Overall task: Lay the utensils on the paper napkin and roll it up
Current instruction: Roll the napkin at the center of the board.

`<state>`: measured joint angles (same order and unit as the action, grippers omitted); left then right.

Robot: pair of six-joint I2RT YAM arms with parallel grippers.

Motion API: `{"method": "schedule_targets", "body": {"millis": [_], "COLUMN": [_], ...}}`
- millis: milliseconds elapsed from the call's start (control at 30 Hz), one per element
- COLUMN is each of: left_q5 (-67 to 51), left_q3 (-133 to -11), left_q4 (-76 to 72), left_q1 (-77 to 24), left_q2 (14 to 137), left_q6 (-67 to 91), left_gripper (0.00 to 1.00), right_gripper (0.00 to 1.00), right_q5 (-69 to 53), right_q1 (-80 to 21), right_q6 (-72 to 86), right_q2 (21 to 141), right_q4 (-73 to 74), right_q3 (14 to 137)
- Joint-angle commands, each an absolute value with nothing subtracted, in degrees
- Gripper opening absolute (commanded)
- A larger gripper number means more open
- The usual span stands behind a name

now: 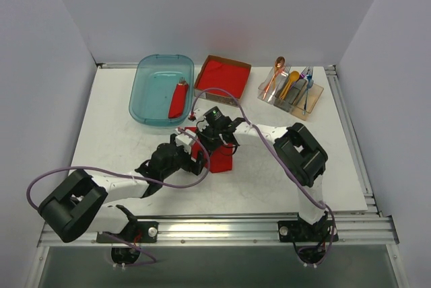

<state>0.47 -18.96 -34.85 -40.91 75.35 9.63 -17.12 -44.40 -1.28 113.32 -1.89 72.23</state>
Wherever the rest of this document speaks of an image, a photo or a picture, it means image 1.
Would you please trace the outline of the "red paper napkin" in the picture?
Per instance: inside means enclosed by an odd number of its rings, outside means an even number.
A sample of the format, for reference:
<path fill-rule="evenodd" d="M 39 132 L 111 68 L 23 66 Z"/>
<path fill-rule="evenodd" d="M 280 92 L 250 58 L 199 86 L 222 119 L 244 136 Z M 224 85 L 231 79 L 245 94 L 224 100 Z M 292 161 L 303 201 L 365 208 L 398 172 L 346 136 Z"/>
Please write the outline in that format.
<path fill-rule="evenodd" d="M 196 127 L 186 127 L 185 130 L 195 132 Z M 216 149 L 213 153 L 210 153 L 210 169 L 212 174 L 228 172 L 233 168 L 233 153 L 234 147 L 229 144 L 228 146 L 221 146 Z M 191 156 L 193 159 L 197 157 L 198 151 L 201 148 L 197 143 L 194 143 L 191 150 Z"/>

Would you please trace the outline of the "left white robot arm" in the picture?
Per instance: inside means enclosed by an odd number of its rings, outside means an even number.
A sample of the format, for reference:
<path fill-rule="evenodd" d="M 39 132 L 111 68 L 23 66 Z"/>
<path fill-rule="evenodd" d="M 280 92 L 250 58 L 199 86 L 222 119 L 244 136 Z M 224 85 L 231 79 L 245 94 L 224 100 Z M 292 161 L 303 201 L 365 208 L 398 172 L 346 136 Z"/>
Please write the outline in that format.
<path fill-rule="evenodd" d="M 76 168 L 36 210 L 65 243 L 87 231 L 132 242 L 140 230 L 139 221 L 120 200 L 145 199 L 156 194 L 169 185 L 165 180 L 179 170 L 206 177 L 209 152 L 201 147 L 193 154 L 192 148 L 176 141 L 162 143 L 133 175 L 95 168 L 96 175 L 92 176 L 91 168 Z"/>

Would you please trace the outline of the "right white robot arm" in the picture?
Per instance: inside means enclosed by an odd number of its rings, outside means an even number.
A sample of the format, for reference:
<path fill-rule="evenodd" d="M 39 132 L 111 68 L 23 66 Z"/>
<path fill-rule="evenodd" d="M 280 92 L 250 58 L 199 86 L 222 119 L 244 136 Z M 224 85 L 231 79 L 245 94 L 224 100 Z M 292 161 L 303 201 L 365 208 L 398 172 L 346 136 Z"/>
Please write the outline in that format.
<path fill-rule="evenodd" d="M 221 147 L 236 150 L 253 140 L 262 142 L 298 188 L 300 235 L 306 240 L 321 235 L 326 209 L 322 182 L 328 155 L 302 123 L 290 127 L 254 124 L 243 116 L 231 119 L 217 106 L 196 109 L 189 119 L 196 122 L 197 136 L 211 153 Z"/>

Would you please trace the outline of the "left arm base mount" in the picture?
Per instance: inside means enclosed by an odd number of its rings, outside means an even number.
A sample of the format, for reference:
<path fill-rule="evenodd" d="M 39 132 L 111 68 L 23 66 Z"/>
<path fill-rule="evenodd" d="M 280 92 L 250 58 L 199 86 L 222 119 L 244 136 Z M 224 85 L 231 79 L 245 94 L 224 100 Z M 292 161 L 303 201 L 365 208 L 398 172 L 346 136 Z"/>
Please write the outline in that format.
<path fill-rule="evenodd" d="M 115 243 L 104 232 L 129 243 L 156 243 L 158 239 L 159 223 L 155 220 L 130 222 L 129 220 L 102 221 L 98 224 L 96 241 L 101 244 Z"/>

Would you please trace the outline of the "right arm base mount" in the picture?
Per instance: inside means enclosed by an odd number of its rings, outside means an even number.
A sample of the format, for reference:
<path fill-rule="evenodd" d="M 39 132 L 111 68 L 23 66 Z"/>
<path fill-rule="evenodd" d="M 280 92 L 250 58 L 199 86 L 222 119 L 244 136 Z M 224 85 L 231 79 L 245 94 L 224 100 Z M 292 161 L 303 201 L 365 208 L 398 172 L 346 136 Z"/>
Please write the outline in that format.
<path fill-rule="evenodd" d="M 325 211 L 324 215 L 312 225 L 297 217 L 293 220 L 278 221 L 277 227 L 281 242 L 328 243 L 333 230 L 333 220 Z"/>

